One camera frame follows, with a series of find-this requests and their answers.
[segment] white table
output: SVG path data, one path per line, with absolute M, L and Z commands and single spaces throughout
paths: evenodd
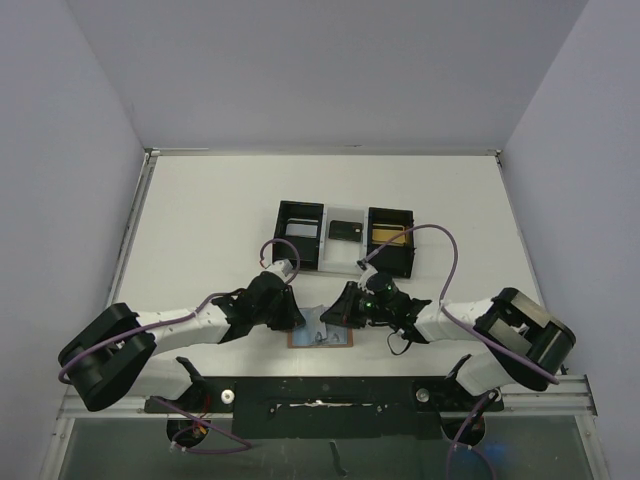
M 260 272 L 258 249 L 273 236 L 280 200 L 413 210 L 416 224 L 441 224 L 458 241 L 449 299 L 477 300 L 506 286 L 538 299 L 494 157 L 254 155 L 157 159 L 118 300 L 164 310 L 247 286 Z M 398 286 L 435 300 L 451 245 L 435 230 L 416 232 L 415 243 L 413 277 Z M 298 306 L 329 306 L 354 278 L 301 273 L 293 283 Z M 289 349 L 285 333 L 260 326 L 225 345 L 163 356 L 187 356 L 208 376 L 444 375 L 465 353 L 485 348 L 438 342 L 394 357 L 389 333 L 356 330 L 352 348 Z

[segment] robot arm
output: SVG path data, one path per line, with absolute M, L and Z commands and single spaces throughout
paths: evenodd
M 477 302 L 436 304 L 410 298 L 370 265 L 321 319 L 354 328 L 390 326 L 413 343 L 486 343 L 487 352 L 464 357 L 450 374 L 474 397 L 510 383 L 546 390 L 576 341 L 568 327 L 515 288 Z
M 256 325 L 290 330 L 303 324 L 293 290 L 284 282 L 291 270 L 288 260 L 275 262 L 246 289 L 212 295 L 195 310 L 136 313 L 125 303 L 111 305 L 60 352 L 61 376 L 67 374 L 89 411 L 107 408 L 127 393 L 176 399 L 191 385 L 187 365 L 156 359 L 147 368 L 149 359 L 197 343 L 236 340 Z

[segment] glass panel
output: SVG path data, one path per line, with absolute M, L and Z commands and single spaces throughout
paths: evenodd
M 489 417 L 479 447 L 499 480 L 592 479 L 573 417 Z M 230 420 L 216 422 L 229 429 Z M 445 441 L 417 441 L 407 436 L 376 439 L 259 440 L 256 448 L 226 456 L 169 453 L 166 420 L 79 419 L 60 478 L 62 480 L 188 478 L 204 480 L 278 479 L 429 479 L 445 478 Z M 213 432 L 202 448 L 233 442 Z M 491 479 L 473 452 L 460 451 L 452 479 Z

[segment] white wall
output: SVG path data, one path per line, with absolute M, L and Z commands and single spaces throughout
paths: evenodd
M 505 150 L 543 296 L 574 329 L 616 480 L 640 471 L 640 2 L 591 0 Z
M 62 0 L 0 6 L 0 464 L 36 478 L 57 354 L 106 300 L 142 149 Z
M 68 0 L 153 147 L 501 148 L 586 0 Z

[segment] screw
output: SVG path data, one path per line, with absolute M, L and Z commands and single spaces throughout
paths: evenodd
M 232 404 L 235 398 L 236 398 L 235 393 L 233 393 L 233 390 L 229 390 L 229 389 L 224 390 L 220 395 L 220 399 L 222 400 L 222 403 L 224 403 L 225 405 Z
M 420 403 L 427 403 L 429 401 L 429 390 L 421 388 L 416 392 L 416 398 Z

